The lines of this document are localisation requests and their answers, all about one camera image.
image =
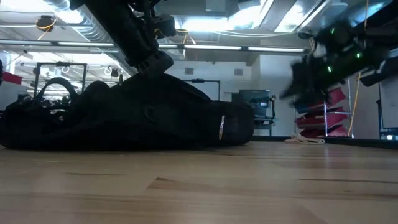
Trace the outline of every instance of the black duffel bag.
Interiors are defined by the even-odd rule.
[[[61,84],[71,103],[61,116],[42,105],[45,89]],[[0,119],[0,144],[11,149],[144,149],[235,146],[253,134],[246,104],[211,101],[173,76],[137,74],[112,88],[96,81],[77,95],[51,79],[33,99],[9,105]]]

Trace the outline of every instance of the bag handle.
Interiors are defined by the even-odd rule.
[[[68,80],[66,80],[64,78],[52,78],[45,84],[43,89],[40,90],[39,94],[37,94],[37,96],[35,97],[35,100],[40,101],[43,98],[43,96],[44,96],[45,89],[49,85],[53,85],[53,84],[59,84],[59,85],[65,87],[68,90],[69,95],[70,95],[71,103],[76,101],[77,97],[79,96],[79,94],[76,93],[75,88],[73,87],[73,85],[70,84],[70,82]]]

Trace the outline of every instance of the floor board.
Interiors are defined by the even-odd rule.
[[[398,152],[282,142],[206,151],[0,149],[0,220],[397,223]]]

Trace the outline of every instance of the ceiling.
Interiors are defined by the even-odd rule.
[[[83,8],[80,11],[60,11],[57,5],[49,2],[63,0],[1,0],[0,39],[37,40],[44,33],[35,26],[41,15],[57,16],[52,32],[41,40],[87,42],[93,40],[84,29],[70,27],[69,23],[88,19],[95,26],[93,32],[100,33],[100,40],[111,39],[95,18]],[[353,25],[364,20],[365,0],[252,0],[247,9],[239,10],[238,0],[168,0],[156,6],[157,13],[175,17],[177,28],[189,28],[188,36],[176,35],[160,43],[183,43],[200,45],[238,45],[291,47],[309,49],[307,40],[298,38],[297,31],[318,30],[335,19],[349,18]],[[382,9],[391,0],[369,0],[369,15]],[[20,55],[29,46],[2,45],[0,50]],[[123,54],[112,49],[88,47],[31,47],[28,54],[16,60],[16,72],[25,79],[32,78],[32,67],[37,62],[78,62],[90,64],[88,79],[109,80],[105,71],[108,67],[117,68],[127,77],[136,71],[124,61]],[[222,50],[169,50],[175,60],[198,60],[210,62],[247,62],[250,65],[257,52],[228,52]],[[81,70],[74,67],[62,74],[71,80],[81,78]]]

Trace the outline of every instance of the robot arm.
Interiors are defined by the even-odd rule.
[[[378,69],[388,58],[389,48],[398,44],[396,37],[398,32],[391,27],[357,30],[346,21],[322,29],[313,38],[315,46],[325,47],[326,54],[316,57],[310,53],[292,64],[293,81],[281,98],[297,95],[293,105],[328,101],[331,86],[365,68]],[[367,85],[383,79],[375,75],[364,77]]]
[[[158,51],[156,39],[176,34],[174,18],[156,16],[154,6],[160,0],[71,0],[70,9],[85,5],[126,56],[130,66],[141,74],[157,77],[174,63]],[[137,17],[133,10],[144,13]]]

